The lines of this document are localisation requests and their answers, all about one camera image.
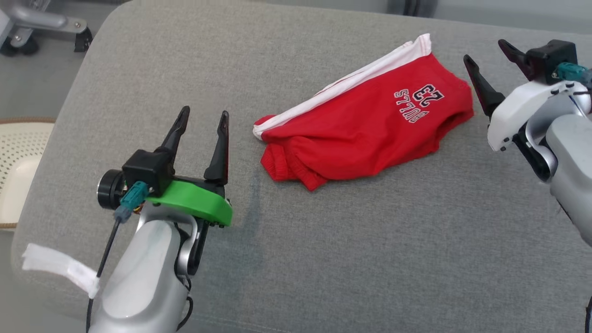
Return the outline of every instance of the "white tape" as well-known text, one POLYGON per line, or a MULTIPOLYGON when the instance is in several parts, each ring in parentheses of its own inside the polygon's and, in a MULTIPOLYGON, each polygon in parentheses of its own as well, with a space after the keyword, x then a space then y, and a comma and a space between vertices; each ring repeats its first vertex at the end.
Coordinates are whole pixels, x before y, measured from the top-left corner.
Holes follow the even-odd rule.
POLYGON ((22 257, 25 258, 22 263, 25 271, 46 271, 66 277, 87 292, 91 299, 99 291, 96 271, 60 251, 29 243, 22 257))

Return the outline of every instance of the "teal connector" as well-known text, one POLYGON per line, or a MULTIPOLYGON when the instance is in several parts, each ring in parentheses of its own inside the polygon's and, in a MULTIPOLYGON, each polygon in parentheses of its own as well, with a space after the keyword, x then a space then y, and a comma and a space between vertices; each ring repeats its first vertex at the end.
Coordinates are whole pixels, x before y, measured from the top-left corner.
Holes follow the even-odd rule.
POLYGON ((584 66, 562 62, 557 66, 557 76, 561 80, 576 81, 592 89, 592 71, 584 66))
POLYGON ((134 209, 144 202, 150 193, 148 184, 143 181, 136 181, 134 185, 121 198, 121 205, 115 209, 115 219, 119 219, 121 223, 125 223, 130 219, 134 209))

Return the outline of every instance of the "red garment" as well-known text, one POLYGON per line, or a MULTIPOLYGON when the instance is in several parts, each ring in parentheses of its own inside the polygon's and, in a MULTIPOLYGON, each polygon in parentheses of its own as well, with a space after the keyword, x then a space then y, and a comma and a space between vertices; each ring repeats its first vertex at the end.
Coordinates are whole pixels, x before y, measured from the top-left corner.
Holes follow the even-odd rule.
POLYGON ((261 164, 274 181, 300 180, 314 191, 435 152, 472 115, 470 87, 429 53, 264 130, 261 164))

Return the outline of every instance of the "green plastic part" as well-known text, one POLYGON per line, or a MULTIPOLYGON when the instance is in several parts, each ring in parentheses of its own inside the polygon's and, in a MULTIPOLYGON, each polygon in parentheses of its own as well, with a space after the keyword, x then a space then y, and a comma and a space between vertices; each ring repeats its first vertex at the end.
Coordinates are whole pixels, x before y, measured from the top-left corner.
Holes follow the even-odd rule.
POLYGON ((190 182, 173 180, 162 196, 146 200, 223 226, 230 226, 232 222, 232 207, 226 199, 190 182))

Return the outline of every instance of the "gray tablecloth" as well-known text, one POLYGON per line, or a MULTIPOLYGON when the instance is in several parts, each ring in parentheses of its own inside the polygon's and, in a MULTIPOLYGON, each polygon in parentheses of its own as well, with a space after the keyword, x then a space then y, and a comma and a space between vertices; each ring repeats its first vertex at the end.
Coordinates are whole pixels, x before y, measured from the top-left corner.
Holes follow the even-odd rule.
MULTIPOLYGON (((20 270, 29 242, 97 267, 111 212, 100 176, 153 149, 183 105, 193 114, 178 174, 202 176, 222 110, 231 115, 233 227, 212 230, 193 279, 186 332, 577 332, 592 251, 517 149, 494 153, 488 120, 379 176, 309 193, 274 183, 252 124, 422 33, 468 79, 469 53, 503 93, 525 82, 497 47, 592 37, 362 12, 244 2, 130 2, 106 20, 76 77, 15 234, 13 269, 52 309, 83 318, 69 281, 20 270)), ((121 228, 104 281, 134 230, 121 228)))

